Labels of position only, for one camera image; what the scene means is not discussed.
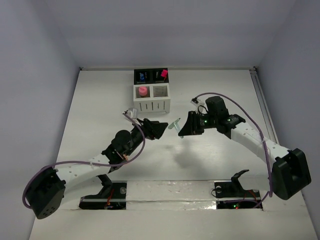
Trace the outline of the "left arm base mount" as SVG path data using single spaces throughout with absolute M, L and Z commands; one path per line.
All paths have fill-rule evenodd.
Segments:
M 101 190 L 94 195 L 80 198 L 81 210 L 125 210 L 127 208 L 127 182 L 112 182 L 106 175 L 97 176 L 101 181 Z

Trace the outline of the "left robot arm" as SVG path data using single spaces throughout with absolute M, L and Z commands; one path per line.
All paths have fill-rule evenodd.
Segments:
M 52 215 L 61 205 L 66 192 L 91 178 L 100 180 L 93 186 L 96 198 L 108 198 L 112 182 L 108 177 L 123 165 L 138 146 L 145 147 L 147 140 L 158 140 L 168 127 L 167 122 L 147 118 L 131 121 L 133 129 L 120 130 L 110 145 L 88 161 L 68 160 L 44 166 L 27 183 L 22 202 L 39 220 Z

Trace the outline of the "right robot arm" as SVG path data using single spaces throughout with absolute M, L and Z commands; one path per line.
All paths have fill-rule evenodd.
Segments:
M 252 127 L 246 120 L 230 114 L 224 99 L 212 96 L 201 105 L 198 98 L 191 102 L 196 110 L 189 111 L 187 120 L 178 132 L 179 137 L 202 135 L 206 129 L 218 133 L 242 145 L 267 166 L 267 175 L 240 178 L 246 170 L 233 175 L 230 190 L 235 196 L 242 196 L 248 190 L 263 190 L 288 200 L 312 181 L 306 155 L 296 148 L 290 150 L 265 137 L 259 126 Z

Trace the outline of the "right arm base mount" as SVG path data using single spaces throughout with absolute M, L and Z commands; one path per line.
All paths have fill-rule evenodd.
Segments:
M 218 210 L 263 209 L 260 192 L 245 190 L 239 182 L 240 176 L 248 169 L 235 173 L 230 180 L 218 181 L 210 194 L 216 199 Z

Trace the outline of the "pink cap black highlighter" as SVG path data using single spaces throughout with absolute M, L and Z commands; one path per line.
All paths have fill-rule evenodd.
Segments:
M 168 71 L 166 69 L 163 69 L 161 74 L 160 74 L 160 79 L 162 81 L 165 81 L 165 79 L 167 78 L 167 75 L 168 75 Z

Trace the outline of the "green correction tape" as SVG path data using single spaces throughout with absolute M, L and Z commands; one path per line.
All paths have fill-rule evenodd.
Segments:
M 181 128 L 179 126 L 179 121 L 181 120 L 181 118 L 177 118 L 175 121 L 173 121 L 172 123 L 170 123 L 168 125 L 168 129 L 171 130 L 171 129 L 175 129 L 178 133 L 180 132 Z

